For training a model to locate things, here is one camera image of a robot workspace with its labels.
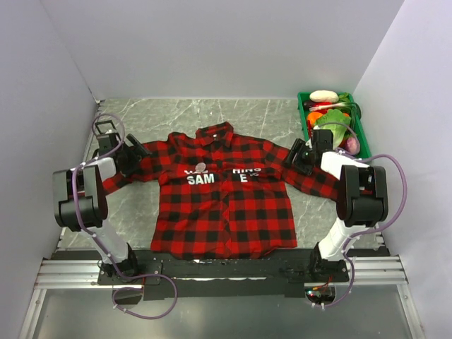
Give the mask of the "round pink brooch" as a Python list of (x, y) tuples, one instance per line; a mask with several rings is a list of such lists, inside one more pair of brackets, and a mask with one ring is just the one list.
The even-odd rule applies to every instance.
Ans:
[(200, 162), (195, 166), (195, 170), (197, 172), (203, 172), (206, 170), (206, 164), (204, 162)]

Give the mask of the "red black plaid shirt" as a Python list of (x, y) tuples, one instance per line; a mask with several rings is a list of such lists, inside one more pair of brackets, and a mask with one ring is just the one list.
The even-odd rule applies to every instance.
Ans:
[[(194, 137), (173, 132), (145, 147), (128, 179), (103, 183), (108, 194), (133, 182), (157, 181), (159, 214), (150, 243), (176, 258), (259, 258), (297, 245), (287, 186), (335, 201), (338, 180), (315, 169), (304, 175), (284, 166), (287, 148), (234, 132), (224, 122), (199, 129)], [(206, 170), (195, 166), (204, 162)]]

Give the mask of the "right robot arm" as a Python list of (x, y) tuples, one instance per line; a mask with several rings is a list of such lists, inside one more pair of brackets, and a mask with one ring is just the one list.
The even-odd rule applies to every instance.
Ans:
[(334, 151), (329, 129), (315, 130), (310, 141), (296, 139), (283, 164), (306, 175), (321, 169), (338, 180), (337, 218), (312, 250), (308, 265), (310, 276), (324, 281), (344, 269), (345, 255), (358, 238), (386, 219), (386, 171)]

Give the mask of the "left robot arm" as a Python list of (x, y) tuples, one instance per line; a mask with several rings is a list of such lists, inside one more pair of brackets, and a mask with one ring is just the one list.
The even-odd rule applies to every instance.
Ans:
[(101, 271), (131, 284), (140, 267), (131, 246), (107, 221), (108, 205), (103, 181), (119, 175), (128, 179), (138, 171), (141, 160), (151, 155), (132, 134), (108, 131), (98, 136), (95, 157), (73, 169), (52, 174), (52, 193), (56, 223), (87, 238), (101, 256)]

